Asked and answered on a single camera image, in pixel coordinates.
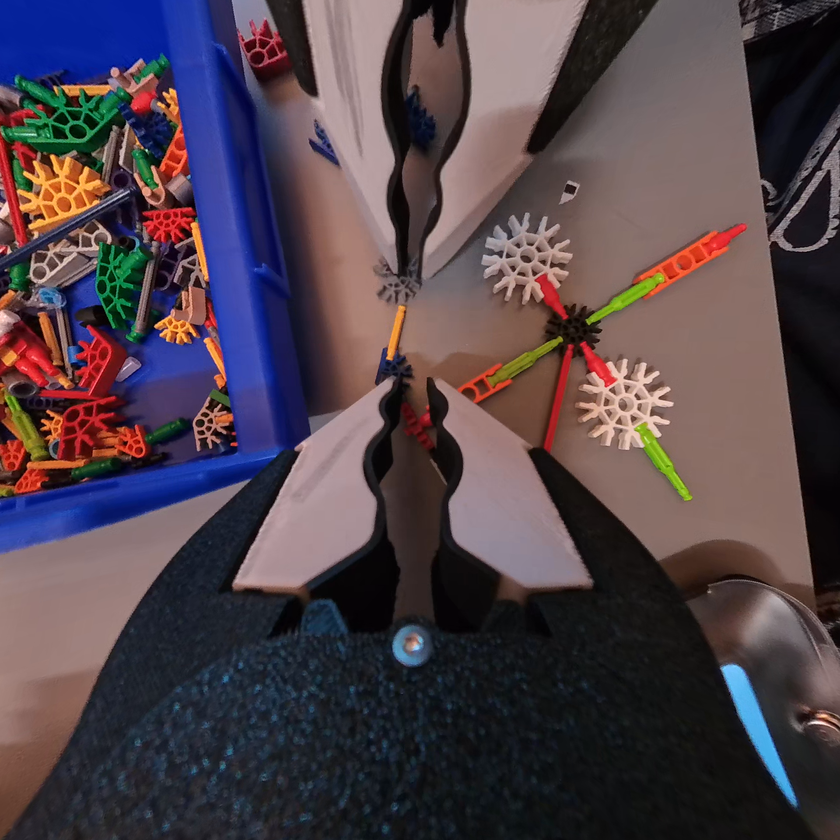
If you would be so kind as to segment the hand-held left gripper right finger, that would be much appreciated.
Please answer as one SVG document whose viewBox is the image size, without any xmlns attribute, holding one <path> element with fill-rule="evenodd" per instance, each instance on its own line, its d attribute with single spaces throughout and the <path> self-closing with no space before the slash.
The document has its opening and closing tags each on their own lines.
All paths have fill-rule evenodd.
<svg viewBox="0 0 840 840">
<path fill-rule="evenodd" d="M 546 456 L 443 380 L 427 380 L 444 482 L 432 564 L 434 618 L 448 632 L 482 628 L 495 604 L 586 592 L 587 569 L 534 456 Z"/>
</svg>

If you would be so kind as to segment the shiny metal fitting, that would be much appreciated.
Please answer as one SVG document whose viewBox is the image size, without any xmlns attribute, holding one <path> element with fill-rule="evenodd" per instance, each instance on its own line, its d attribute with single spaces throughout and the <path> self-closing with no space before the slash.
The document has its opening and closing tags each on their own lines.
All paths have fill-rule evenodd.
<svg viewBox="0 0 840 840">
<path fill-rule="evenodd" d="M 759 699 L 799 802 L 818 838 L 839 838 L 838 649 L 804 604 L 749 579 L 689 598 L 719 666 L 739 665 Z"/>
</svg>

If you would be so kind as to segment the red toy connector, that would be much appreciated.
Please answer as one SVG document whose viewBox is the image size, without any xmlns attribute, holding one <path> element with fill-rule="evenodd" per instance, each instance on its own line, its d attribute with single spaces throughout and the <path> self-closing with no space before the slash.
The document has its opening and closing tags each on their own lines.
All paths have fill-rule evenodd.
<svg viewBox="0 0 840 840">
<path fill-rule="evenodd" d="M 250 35 L 238 31 L 238 40 L 247 64 L 260 83 L 272 81 L 292 70 L 291 60 L 279 33 L 268 19 L 257 25 L 248 22 Z"/>
</svg>

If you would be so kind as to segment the blue plastic bin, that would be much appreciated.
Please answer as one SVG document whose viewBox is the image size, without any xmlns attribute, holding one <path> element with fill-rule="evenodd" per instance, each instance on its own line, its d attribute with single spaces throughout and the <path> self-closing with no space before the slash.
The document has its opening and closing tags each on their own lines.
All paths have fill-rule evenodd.
<svg viewBox="0 0 840 840">
<path fill-rule="evenodd" d="M 286 266 L 230 2 L 2 2 L 2 85 L 171 62 L 227 387 L 231 455 L 2 499 L 2 552 L 65 539 L 255 476 L 308 432 Z"/>
</svg>

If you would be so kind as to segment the red connector with black rod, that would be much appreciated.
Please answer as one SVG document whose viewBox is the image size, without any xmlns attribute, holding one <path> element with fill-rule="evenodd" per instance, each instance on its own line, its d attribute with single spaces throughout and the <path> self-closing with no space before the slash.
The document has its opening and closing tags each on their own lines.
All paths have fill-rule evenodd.
<svg viewBox="0 0 840 840">
<path fill-rule="evenodd" d="M 410 402 L 403 400 L 401 404 L 401 415 L 404 421 L 404 432 L 406 436 L 414 437 L 415 440 L 429 453 L 435 450 L 435 442 L 427 433 L 432 421 L 428 413 L 418 416 Z"/>
</svg>

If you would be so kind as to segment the pile of colourful toy pieces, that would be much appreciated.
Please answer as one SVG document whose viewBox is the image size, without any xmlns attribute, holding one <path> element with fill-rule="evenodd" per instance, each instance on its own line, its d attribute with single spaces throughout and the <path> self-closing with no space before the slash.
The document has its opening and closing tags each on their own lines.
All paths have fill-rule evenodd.
<svg viewBox="0 0 840 840">
<path fill-rule="evenodd" d="M 238 450 L 172 64 L 2 85 L 2 499 Z"/>
</svg>

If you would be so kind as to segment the toy rod and connector assembly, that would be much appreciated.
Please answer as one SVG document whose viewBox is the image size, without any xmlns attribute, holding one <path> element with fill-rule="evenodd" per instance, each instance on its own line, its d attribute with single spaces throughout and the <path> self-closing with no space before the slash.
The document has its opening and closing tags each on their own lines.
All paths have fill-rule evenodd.
<svg viewBox="0 0 840 840">
<path fill-rule="evenodd" d="M 580 358 L 585 363 L 586 374 L 579 391 L 585 399 L 574 406 L 580 412 L 579 422 L 589 429 L 589 438 L 598 440 L 601 446 L 615 445 L 623 452 L 640 449 L 680 499 L 691 501 L 690 490 L 659 442 L 660 427 L 669 424 L 659 410 L 673 406 L 667 398 L 669 387 L 658 385 L 659 373 L 647 363 L 639 361 L 630 365 L 626 357 L 607 360 L 595 347 L 601 340 L 605 319 L 654 298 L 678 280 L 724 256 L 732 241 L 748 230 L 748 225 L 735 224 L 704 234 L 640 272 L 628 287 L 601 307 L 591 309 L 562 303 L 560 283 L 567 273 L 560 267 L 560 256 L 568 242 L 555 245 L 552 240 L 558 227 L 547 227 L 547 222 L 544 218 L 537 230 L 531 231 L 528 214 L 522 220 L 512 217 L 508 232 L 496 227 L 488 237 L 487 253 L 482 257 L 485 277 L 500 275 L 494 292 L 504 291 L 505 300 L 509 301 L 515 288 L 522 286 L 523 303 L 536 301 L 549 309 L 547 340 L 510 362 L 493 365 L 460 386 L 459 392 L 473 403 L 482 403 L 508 388 L 517 375 L 532 368 L 541 358 L 560 352 L 560 371 L 543 440 L 543 447 L 550 450 L 572 363 Z"/>
</svg>

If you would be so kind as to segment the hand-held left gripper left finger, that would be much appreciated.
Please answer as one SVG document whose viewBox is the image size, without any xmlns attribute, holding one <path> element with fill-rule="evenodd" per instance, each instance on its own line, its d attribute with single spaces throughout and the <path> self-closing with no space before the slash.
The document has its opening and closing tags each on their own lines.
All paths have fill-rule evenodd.
<svg viewBox="0 0 840 840">
<path fill-rule="evenodd" d="M 403 381 L 384 380 L 296 447 L 234 591 L 331 600 L 354 632 L 392 625 L 400 570 L 382 481 L 402 403 Z"/>
</svg>

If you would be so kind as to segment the blue toy connector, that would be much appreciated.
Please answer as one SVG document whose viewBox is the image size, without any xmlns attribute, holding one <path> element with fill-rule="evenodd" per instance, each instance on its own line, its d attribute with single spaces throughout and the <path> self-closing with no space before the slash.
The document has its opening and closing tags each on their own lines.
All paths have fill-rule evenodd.
<svg viewBox="0 0 840 840">
<path fill-rule="evenodd" d="M 391 358 L 388 355 L 388 348 L 385 347 L 381 351 L 381 358 L 374 378 L 374 384 L 379 385 L 389 377 L 412 380 L 414 378 L 414 372 L 413 367 L 408 363 L 405 355 L 395 351 Z"/>
<path fill-rule="evenodd" d="M 317 119 L 312 123 L 313 136 L 308 139 L 311 150 L 320 155 L 323 159 L 336 167 L 340 167 L 340 161 L 326 130 Z"/>
<path fill-rule="evenodd" d="M 418 85 L 409 87 L 404 104 L 411 145 L 422 154 L 427 154 L 436 139 L 437 122 L 435 116 L 424 106 Z"/>
</svg>

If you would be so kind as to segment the dark grey toy connector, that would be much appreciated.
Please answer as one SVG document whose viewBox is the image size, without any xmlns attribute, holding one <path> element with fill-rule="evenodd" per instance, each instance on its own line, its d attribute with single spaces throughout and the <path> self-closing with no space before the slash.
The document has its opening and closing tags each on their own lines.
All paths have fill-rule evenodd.
<svg viewBox="0 0 840 840">
<path fill-rule="evenodd" d="M 423 286 L 417 258 L 408 263 L 402 274 L 396 274 L 381 256 L 373 266 L 373 272 L 380 281 L 376 291 L 377 298 L 392 305 L 407 305 Z"/>
</svg>

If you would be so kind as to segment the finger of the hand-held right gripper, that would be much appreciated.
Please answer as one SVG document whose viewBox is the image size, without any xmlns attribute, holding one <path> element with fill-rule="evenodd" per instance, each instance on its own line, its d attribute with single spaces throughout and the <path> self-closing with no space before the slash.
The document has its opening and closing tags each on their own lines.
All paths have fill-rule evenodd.
<svg viewBox="0 0 840 840">
<path fill-rule="evenodd" d="M 403 56 L 411 38 L 412 3 L 301 5 L 316 81 L 316 113 L 381 255 L 391 270 L 407 270 L 410 210 L 403 167 L 410 130 Z"/>
<path fill-rule="evenodd" d="M 586 6 L 456 3 L 463 105 L 436 172 L 436 204 L 421 237 L 421 277 L 432 277 L 456 256 L 529 166 L 532 131 Z"/>
</svg>

